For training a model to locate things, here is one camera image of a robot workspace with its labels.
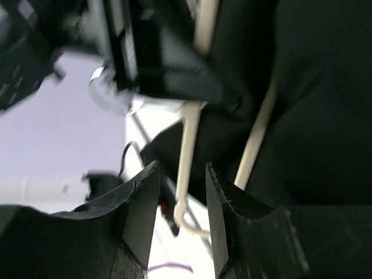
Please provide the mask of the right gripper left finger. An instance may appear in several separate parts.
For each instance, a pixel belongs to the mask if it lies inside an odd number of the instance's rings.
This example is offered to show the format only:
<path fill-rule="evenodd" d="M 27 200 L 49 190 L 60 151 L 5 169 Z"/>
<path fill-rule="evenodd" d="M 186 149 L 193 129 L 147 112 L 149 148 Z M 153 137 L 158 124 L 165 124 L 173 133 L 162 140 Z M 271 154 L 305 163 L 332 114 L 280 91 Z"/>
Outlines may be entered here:
<path fill-rule="evenodd" d="M 1 206 L 1 277 L 144 278 L 160 178 L 152 162 L 71 212 Z"/>

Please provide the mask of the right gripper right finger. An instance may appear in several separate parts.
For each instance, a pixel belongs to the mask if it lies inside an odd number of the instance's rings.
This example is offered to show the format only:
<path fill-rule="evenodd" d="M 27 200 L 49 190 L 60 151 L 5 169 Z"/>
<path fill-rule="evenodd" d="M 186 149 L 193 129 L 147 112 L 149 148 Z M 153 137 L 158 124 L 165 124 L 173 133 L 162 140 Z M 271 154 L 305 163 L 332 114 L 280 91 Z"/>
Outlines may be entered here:
<path fill-rule="evenodd" d="M 370 206 L 271 208 L 206 165 L 217 278 L 370 278 Z"/>

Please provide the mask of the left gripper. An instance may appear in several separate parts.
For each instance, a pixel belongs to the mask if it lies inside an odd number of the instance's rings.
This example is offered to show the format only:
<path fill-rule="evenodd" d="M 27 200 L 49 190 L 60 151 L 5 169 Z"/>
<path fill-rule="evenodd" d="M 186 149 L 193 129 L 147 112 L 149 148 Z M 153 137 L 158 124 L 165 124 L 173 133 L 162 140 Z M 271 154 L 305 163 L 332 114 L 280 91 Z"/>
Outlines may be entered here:
<path fill-rule="evenodd" d="M 103 79 L 120 94 L 205 102 L 236 110 L 241 102 L 216 69 L 183 39 L 142 12 L 149 1 L 2 1 L 1 109 L 8 110 L 65 72 L 66 51 L 102 59 Z"/>

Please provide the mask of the cream wooden hanger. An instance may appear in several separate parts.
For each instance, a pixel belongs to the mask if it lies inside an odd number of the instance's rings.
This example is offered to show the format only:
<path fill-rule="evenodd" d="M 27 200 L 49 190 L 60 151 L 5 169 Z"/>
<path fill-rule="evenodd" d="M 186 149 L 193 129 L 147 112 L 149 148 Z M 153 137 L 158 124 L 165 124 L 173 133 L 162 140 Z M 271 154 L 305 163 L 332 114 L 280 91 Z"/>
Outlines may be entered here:
<path fill-rule="evenodd" d="M 134 117 L 142 108 L 178 112 L 180 123 L 168 128 L 145 148 L 168 178 L 176 183 L 174 222 L 208 238 L 209 232 L 185 220 L 187 195 L 203 201 L 201 168 L 218 160 L 246 133 L 258 128 L 273 64 L 273 14 L 276 1 L 149 1 L 151 18 L 166 30 L 183 26 L 183 39 L 210 63 L 241 100 L 236 110 L 199 101 L 171 100 L 141 94 L 123 95 L 103 79 L 102 65 L 89 84 L 91 98 L 104 110 Z"/>

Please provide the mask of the black trousers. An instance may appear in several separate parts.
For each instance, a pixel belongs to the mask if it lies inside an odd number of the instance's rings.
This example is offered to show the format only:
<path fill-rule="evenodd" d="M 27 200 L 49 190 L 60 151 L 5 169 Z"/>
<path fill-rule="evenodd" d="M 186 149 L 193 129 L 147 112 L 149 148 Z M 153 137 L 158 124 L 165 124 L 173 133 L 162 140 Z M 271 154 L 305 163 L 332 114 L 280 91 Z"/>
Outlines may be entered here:
<path fill-rule="evenodd" d="M 371 2 L 220 1 L 210 58 L 240 116 L 201 112 L 188 192 L 229 179 L 277 68 L 278 97 L 246 191 L 272 207 L 371 204 Z"/>

